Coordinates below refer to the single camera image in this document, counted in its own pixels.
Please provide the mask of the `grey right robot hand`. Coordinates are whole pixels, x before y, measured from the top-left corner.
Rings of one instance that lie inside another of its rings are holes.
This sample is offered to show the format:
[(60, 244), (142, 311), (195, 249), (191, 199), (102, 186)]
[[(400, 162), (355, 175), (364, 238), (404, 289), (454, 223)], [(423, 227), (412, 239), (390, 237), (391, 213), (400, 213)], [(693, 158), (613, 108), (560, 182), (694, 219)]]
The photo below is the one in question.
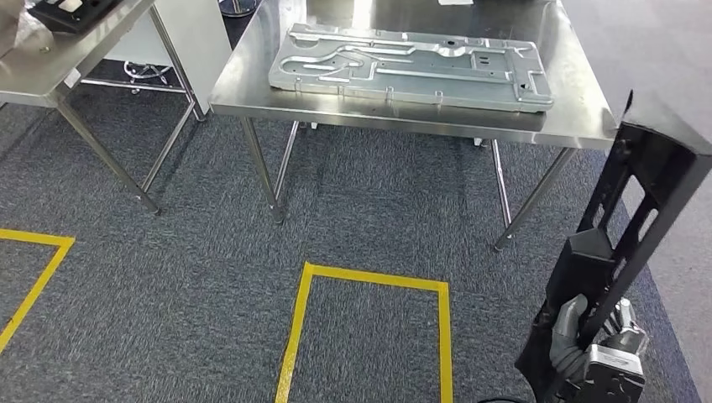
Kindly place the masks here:
[(649, 337), (638, 326), (631, 301), (620, 298), (604, 323), (606, 337), (581, 348), (579, 319), (587, 307), (588, 300), (582, 294), (563, 304), (552, 328), (549, 351), (555, 370), (573, 384), (584, 382), (592, 363), (642, 379), (641, 355), (647, 348)]

